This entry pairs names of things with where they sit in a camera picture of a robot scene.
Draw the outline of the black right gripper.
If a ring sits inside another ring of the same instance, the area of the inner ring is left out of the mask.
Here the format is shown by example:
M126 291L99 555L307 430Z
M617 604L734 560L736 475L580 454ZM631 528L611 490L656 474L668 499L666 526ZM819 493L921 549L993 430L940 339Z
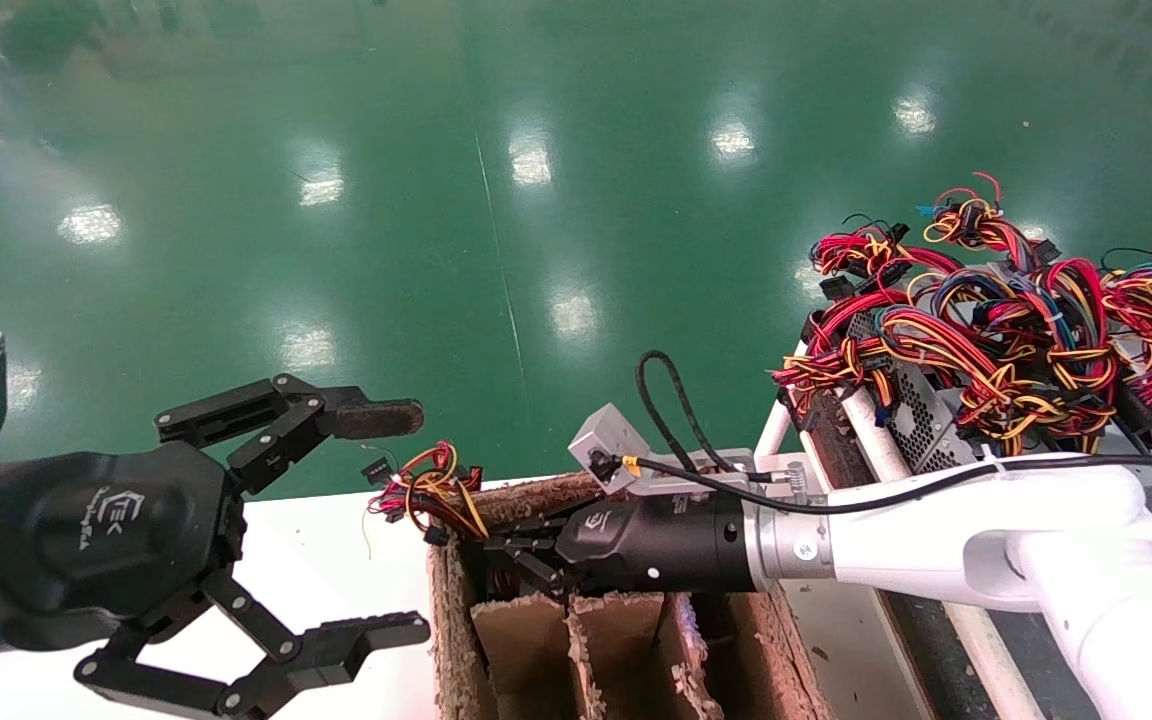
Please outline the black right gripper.
M483 548L500 552L515 597L749 589L744 506L727 493L605 498L490 526Z

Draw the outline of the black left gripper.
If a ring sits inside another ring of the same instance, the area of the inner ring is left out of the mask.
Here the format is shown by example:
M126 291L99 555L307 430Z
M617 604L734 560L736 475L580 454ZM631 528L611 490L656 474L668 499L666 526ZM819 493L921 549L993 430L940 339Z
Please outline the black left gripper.
M0 651L113 635L76 666L76 682L184 719L270 719L298 694L351 683L371 653L429 641L429 620L392 612L291 632L232 577L238 495L259 495L326 439L411 435L424 423L415 397L372 400L283 373L162 411L168 445L154 450L1 462ZM197 450L238 437L227 469ZM150 641L173 638L209 605L260 647L251 670L223 683L141 664Z

